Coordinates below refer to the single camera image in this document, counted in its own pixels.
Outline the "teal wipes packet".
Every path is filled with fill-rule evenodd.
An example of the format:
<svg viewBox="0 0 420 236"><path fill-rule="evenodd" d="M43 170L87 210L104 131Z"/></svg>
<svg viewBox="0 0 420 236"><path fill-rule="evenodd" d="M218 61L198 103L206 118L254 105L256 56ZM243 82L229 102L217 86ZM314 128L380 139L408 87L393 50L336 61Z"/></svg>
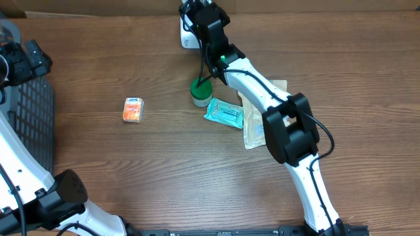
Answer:
<svg viewBox="0 0 420 236"><path fill-rule="evenodd" d="M207 106L205 119L235 128L243 128L243 108L213 98Z"/></svg>

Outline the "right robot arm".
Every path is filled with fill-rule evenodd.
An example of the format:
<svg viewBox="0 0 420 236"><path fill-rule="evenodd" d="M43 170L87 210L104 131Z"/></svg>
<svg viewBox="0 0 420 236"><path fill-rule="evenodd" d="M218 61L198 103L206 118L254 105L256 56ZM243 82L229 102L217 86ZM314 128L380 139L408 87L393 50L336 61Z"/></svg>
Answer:
<svg viewBox="0 0 420 236"><path fill-rule="evenodd" d="M246 55L228 41L226 12L212 1L183 1L178 11L182 34L198 42L201 64L209 76L243 94L261 113L266 146L288 169L304 210L304 235L346 235L322 180L318 131L326 127L314 118L305 95L291 95L261 75Z"/></svg>

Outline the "beige plastic pouch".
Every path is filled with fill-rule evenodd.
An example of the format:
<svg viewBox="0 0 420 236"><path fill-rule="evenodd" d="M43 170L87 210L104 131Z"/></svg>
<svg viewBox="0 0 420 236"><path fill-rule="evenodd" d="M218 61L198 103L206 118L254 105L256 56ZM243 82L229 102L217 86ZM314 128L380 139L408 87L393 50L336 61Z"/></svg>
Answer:
<svg viewBox="0 0 420 236"><path fill-rule="evenodd" d="M240 92L243 107L243 142L245 149L265 146L263 120L260 111Z"/></svg>

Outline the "green lid jar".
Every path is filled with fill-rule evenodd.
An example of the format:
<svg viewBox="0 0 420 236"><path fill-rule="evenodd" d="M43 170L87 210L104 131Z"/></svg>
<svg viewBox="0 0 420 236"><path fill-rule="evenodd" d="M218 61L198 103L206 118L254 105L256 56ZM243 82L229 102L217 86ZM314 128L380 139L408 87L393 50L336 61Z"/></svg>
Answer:
<svg viewBox="0 0 420 236"><path fill-rule="evenodd" d="M194 79L190 85L193 104L199 108L207 107L213 98L213 86L210 81Z"/></svg>

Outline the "orange tissue pack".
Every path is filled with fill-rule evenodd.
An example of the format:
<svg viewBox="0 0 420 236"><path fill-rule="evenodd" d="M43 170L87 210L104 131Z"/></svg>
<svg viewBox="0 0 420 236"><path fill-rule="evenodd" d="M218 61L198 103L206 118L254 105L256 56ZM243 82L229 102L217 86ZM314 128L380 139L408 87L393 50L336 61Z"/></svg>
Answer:
<svg viewBox="0 0 420 236"><path fill-rule="evenodd" d="M125 122L139 123L142 119L144 100L142 98L126 98L122 118Z"/></svg>

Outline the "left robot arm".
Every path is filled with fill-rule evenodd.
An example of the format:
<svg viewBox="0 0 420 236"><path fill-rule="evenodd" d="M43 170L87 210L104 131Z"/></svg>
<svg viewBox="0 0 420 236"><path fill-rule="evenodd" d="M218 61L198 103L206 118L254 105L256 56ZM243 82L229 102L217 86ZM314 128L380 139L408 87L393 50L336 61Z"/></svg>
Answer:
<svg viewBox="0 0 420 236"><path fill-rule="evenodd" d="M17 89L12 109L1 115L1 234L43 228L59 235L139 235L90 201L73 170L53 174L55 93L44 78L52 64L34 40L1 45L1 103L7 87Z"/></svg>

